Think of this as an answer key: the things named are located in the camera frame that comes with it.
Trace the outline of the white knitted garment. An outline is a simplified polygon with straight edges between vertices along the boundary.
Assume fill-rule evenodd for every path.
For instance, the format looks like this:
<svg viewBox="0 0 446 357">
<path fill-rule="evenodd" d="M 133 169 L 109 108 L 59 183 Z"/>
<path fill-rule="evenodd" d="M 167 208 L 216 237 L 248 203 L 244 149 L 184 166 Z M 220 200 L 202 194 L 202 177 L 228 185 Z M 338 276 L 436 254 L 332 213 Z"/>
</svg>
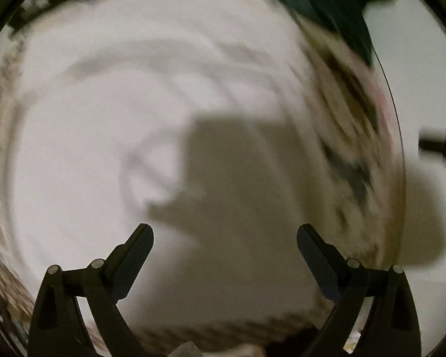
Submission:
<svg viewBox="0 0 446 357">
<path fill-rule="evenodd" d="M 26 35 L 9 197 L 30 292 L 147 223 L 129 325 L 324 313 L 296 231 L 326 225 L 328 182 L 280 4 L 79 1 Z"/>
</svg>

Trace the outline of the floral bed blanket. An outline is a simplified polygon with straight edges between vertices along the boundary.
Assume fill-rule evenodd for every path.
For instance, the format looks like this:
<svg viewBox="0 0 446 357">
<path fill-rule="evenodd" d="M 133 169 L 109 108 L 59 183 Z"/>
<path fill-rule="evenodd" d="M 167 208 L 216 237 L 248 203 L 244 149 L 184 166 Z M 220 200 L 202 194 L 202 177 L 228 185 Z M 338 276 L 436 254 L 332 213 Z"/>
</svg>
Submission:
<svg viewBox="0 0 446 357">
<path fill-rule="evenodd" d="M 323 228 L 314 227 L 342 255 L 367 267 L 387 267 L 397 257 L 403 205 L 403 157 L 392 103 L 384 97 L 375 70 L 339 37 L 307 20 L 296 26 L 309 68 L 304 103 L 328 182 L 328 220 Z M 17 89 L 26 33 L 9 32 L 0 40 L 0 301 L 21 341 L 28 337 L 40 286 L 30 292 L 20 274 L 9 197 L 12 150 L 21 124 Z M 243 345 L 259 347 L 302 328 L 321 326 L 332 304 L 319 292 L 323 314 L 296 311 L 261 320 L 140 327 L 129 325 L 121 314 L 140 345 L 153 355 L 165 355 L 189 341 L 204 352 L 222 352 Z"/>
</svg>

